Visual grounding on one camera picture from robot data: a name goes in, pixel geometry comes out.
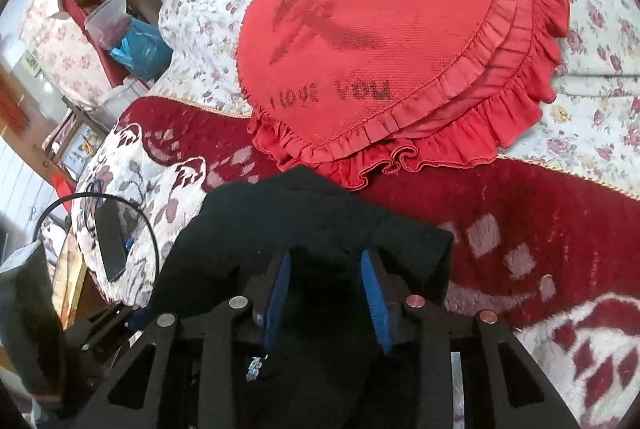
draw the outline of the blue gripper pad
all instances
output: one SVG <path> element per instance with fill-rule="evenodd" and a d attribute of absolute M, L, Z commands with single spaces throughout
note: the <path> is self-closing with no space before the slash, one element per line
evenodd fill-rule
<path fill-rule="evenodd" d="M 269 351 L 278 334 L 280 314 L 284 308 L 289 293 L 289 278 L 291 276 L 291 257 L 287 252 L 282 257 L 278 275 L 273 284 L 273 291 L 269 298 L 269 305 L 264 315 L 264 348 Z"/>
<path fill-rule="evenodd" d="M 391 333 L 389 331 L 389 310 L 386 308 L 385 298 L 378 282 L 378 277 L 371 265 L 368 250 L 364 250 L 360 259 L 360 274 L 362 284 L 369 303 L 369 314 L 373 323 L 374 332 L 378 344 L 382 346 L 385 354 L 391 351 Z"/>

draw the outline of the silver screw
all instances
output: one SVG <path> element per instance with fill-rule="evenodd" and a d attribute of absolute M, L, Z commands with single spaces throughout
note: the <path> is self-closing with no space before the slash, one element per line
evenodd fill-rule
<path fill-rule="evenodd" d="M 405 299 L 405 301 L 411 308 L 422 308 L 426 303 L 424 297 L 421 295 L 410 295 Z"/>
<path fill-rule="evenodd" d="M 229 306 L 234 310 L 240 310 L 249 304 L 249 300 L 243 295 L 236 295 L 229 299 Z"/>
<path fill-rule="evenodd" d="M 483 323 L 487 324 L 494 324 L 498 321 L 498 314 L 493 310 L 482 310 L 479 317 Z"/>
<path fill-rule="evenodd" d="M 175 315 L 162 314 L 158 317 L 158 326 L 161 328 L 167 328 L 175 323 Z"/>

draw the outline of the red ruffle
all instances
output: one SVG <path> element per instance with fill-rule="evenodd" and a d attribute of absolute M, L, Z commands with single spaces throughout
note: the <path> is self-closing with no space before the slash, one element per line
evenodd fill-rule
<path fill-rule="evenodd" d="M 515 0 L 492 0 L 484 22 L 468 47 L 438 77 L 408 98 L 365 120 L 361 125 L 321 144 L 301 138 L 289 125 L 274 117 L 264 103 L 257 102 L 242 81 L 242 65 L 239 62 L 240 83 L 248 102 L 254 108 L 249 131 L 256 133 L 255 147 L 275 156 L 273 152 L 267 151 L 266 147 L 272 146 L 273 142 L 261 139 L 266 135 L 276 135 L 277 143 L 289 156 L 304 164 L 331 162 L 366 149 L 389 134 L 423 119 L 433 110 L 460 95 L 484 72 L 487 63 L 511 29 L 515 7 Z M 248 58 L 251 53 L 243 51 L 242 47 L 241 34 L 238 58 Z M 258 129 L 269 131 L 258 132 Z"/>
<path fill-rule="evenodd" d="M 554 38 L 568 34 L 568 19 L 568 0 L 516 0 L 515 29 L 457 98 L 402 130 L 385 129 L 384 140 L 350 156 L 305 165 L 357 190 L 375 168 L 393 174 L 401 168 L 416 172 L 425 165 L 463 168 L 493 161 L 499 148 L 540 120 L 539 102 L 555 99 L 549 81 L 561 58 Z M 283 123 L 258 113 L 249 129 L 256 148 L 281 170 L 303 163 L 286 149 L 290 131 Z"/>

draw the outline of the folded black clothing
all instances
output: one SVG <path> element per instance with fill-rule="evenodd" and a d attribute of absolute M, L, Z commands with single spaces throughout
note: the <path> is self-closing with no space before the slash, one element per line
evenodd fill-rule
<path fill-rule="evenodd" d="M 396 410 L 414 402 L 405 393 L 416 384 L 417 352 L 408 345 L 382 356 L 360 257 L 364 249 L 380 249 L 387 271 L 412 293 L 442 302 L 451 246 L 449 232 L 371 206 L 298 167 L 208 193 L 162 267 L 150 314 L 206 313 L 264 273 L 274 253 L 289 250 L 278 338 L 258 379 L 238 381 L 241 427 L 400 427 Z M 379 398 L 390 399 L 388 411 Z M 363 414 L 364 406 L 377 406 L 376 415 L 369 408 Z M 411 416 L 402 419 L 411 425 Z"/>

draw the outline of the black cable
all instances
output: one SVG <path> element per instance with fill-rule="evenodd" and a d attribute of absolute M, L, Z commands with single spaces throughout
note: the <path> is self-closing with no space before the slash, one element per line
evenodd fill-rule
<path fill-rule="evenodd" d="M 50 213 L 53 211 L 53 209 L 55 209 L 59 205 L 62 205 L 64 203 L 66 203 L 66 202 L 70 202 L 71 200 L 75 200 L 76 198 L 103 198 L 105 200 L 108 200 L 108 199 L 116 200 L 116 202 L 120 202 L 121 204 L 128 205 L 133 210 L 135 210 L 135 212 L 137 212 L 140 216 L 142 216 L 142 219 L 145 220 L 146 226 L 149 229 L 149 234 L 151 234 L 151 242 L 154 244 L 154 255 L 156 257 L 156 268 L 155 268 L 155 273 L 154 273 L 154 275 L 155 275 L 154 282 L 156 282 L 158 280 L 158 274 L 160 273 L 160 251 L 158 250 L 158 241 L 156 240 L 156 235 L 154 234 L 154 229 L 151 226 L 151 221 L 149 221 L 149 218 L 146 217 L 145 213 L 142 212 L 142 209 L 140 209 L 140 207 L 135 205 L 135 203 L 130 202 L 126 198 L 122 198 L 121 196 L 116 196 L 116 195 L 112 195 L 112 194 L 105 194 L 105 193 L 84 192 L 84 193 L 73 193 L 73 194 L 69 194 L 68 196 L 65 196 L 63 198 L 59 198 L 58 200 L 53 202 L 49 207 L 44 209 L 44 212 L 40 215 L 40 218 L 38 218 L 38 221 L 36 222 L 36 227 L 35 227 L 35 229 L 33 231 L 33 239 L 31 240 L 31 242 L 33 243 L 34 241 L 38 240 L 38 233 L 40 232 L 40 228 L 42 226 L 42 223 L 45 220 L 45 218 L 50 215 Z"/>

